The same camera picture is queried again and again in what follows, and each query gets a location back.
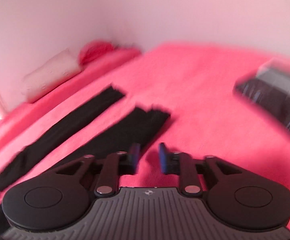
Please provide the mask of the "red covered far bed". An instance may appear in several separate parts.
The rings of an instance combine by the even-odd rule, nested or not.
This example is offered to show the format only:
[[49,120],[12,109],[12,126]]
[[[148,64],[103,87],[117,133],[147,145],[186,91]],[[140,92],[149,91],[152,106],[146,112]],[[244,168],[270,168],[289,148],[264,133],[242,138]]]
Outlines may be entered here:
[[0,121],[0,149],[80,89],[139,55],[140,50],[136,48],[116,49],[106,53],[36,102],[20,104]]

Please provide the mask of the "pink fleece blanket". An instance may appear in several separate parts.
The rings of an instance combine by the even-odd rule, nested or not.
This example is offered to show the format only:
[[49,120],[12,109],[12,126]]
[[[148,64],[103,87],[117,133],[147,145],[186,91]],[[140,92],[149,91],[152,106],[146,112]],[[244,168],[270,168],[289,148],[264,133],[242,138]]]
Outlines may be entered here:
[[159,173],[157,147],[164,142],[196,158],[218,156],[290,189],[290,134],[265,111],[233,91],[237,80],[254,75],[271,59],[280,58],[216,45],[160,45],[94,80],[12,139],[0,149],[0,171],[53,124],[112,85],[125,97],[51,152],[27,178],[46,170],[134,107],[141,107],[163,109],[171,117],[146,148],[138,175],[125,176],[122,185],[176,185],[176,177]]

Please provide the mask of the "folded red blanket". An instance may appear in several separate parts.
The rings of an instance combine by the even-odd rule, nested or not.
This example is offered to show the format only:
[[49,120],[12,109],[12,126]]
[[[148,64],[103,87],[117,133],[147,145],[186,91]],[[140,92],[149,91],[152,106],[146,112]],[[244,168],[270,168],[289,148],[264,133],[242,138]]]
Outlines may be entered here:
[[78,55],[79,64],[84,66],[103,55],[116,50],[116,46],[111,42],[103,40],[94,40],[87,43],[80,50]]

